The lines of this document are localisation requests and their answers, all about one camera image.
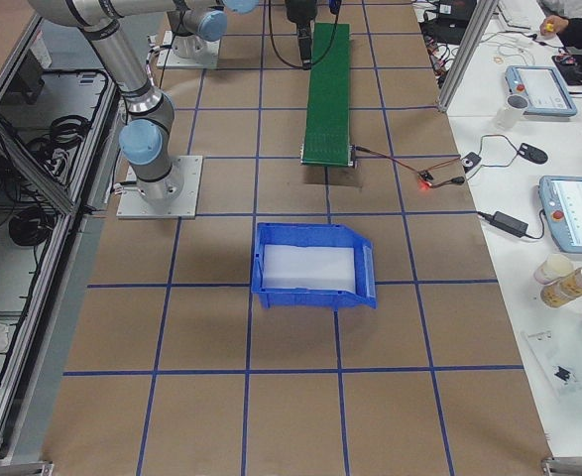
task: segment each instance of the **metal mounting plate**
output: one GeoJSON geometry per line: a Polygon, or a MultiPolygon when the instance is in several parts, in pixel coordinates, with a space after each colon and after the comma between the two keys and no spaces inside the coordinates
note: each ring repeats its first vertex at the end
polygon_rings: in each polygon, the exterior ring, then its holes
{"type": "MultiPolygon", "coordinates": [[[[198,204],[200,177],[202,176],[202,156],[177,156],[174,163],[182,169],[184,186],[173,200],[149,202],[133,189],[123,190],[117,216],[119,218],[195,218],[198,204]]],[[[132,168],[128,169],[125,180],[136,180],[132,168]]]]}
{"type": "MultiPolygon", "coordinates": [[[[207,43],[208,50],[205,55],[198,59],[177,57],[174,52],[168,55],[169,50],[162,50],[159,53],[159,59],[156,66],[165,69],[216,69],[218,68],[218,55],[220,54],[220,42],[207,43]]],[[[163,45],[172,43],[172,31],[167,30],[163,36],[163,45]]]]}

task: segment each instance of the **green conveyor belt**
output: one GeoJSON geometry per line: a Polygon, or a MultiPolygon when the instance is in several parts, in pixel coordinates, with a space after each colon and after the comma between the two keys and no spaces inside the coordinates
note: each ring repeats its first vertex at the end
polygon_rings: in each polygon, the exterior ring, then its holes
{"type": "MultiPolygon", "coordinates": [[[[312,58],[318,60],[330,43],[333,25],[314,26],[312,58]]],[[[310,71],[306,133],[301,163],[350,167],[350,25],[339,24],[332,48],[310,71]]]]}

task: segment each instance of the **robotic arm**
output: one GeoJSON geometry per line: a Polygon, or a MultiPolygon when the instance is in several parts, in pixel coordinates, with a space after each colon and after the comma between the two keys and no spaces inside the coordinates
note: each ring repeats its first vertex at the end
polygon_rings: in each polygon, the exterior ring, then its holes
{"type": "Polygon", "coordinates": [[[249,13],[257,0],[29,0],[44,18],[83,33],[117,83],[132,121],[121,131],[119,143],[137,176],[146,200],[175,198],[183,177],[175,172],[167,148],[174,106],[151,84],[137,61],[119,18],[144,13],[177,12],[178,27],[207,41],[226,31],[226,15],[209,7],[224,6],[249,13]]]}
{"type": "MultiPolygon", "coordinates": [[[[317,0],[284,0],[287,18],[297,27],[297,42],[302,69],[312,68],[312,35],[310,23],[317,17],[317,0]]],[[[337,15],[341,0],[329,0],[330,13],[337,15]]]]}

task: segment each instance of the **power adapter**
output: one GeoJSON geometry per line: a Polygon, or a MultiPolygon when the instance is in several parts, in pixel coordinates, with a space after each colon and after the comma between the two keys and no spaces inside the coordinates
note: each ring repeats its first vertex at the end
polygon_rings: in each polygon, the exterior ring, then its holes
{"type": "Polygon", "coordinates": [[[523,238],[526,236],[526,231],[528,230],[528,224],[523,221],[519,221],[512,216],[509,216],[501,211],[496,211],[493,215],[489,213],[478,212],[488,223],[495,226],[496,228],[506,231],[518,238],[523,238]]]}

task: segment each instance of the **cup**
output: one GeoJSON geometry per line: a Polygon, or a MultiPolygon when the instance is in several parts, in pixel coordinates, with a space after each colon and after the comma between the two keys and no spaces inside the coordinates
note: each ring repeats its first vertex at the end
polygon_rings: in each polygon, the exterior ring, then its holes
{"type": "Polygon", "coordinates": [[[528,100],[525,97],[511,94],[496,114],[493,123],[498,129],[509,130],[520,120],[527,108],[528,100]]]}
{"type": "Polygon", "coordinates": [[[552,253],[548,255],[539,268],[532,274],[538,283],[548,285],[559,278],[569,275],[574,270],[572,262],[564,255],[552,253]]]}

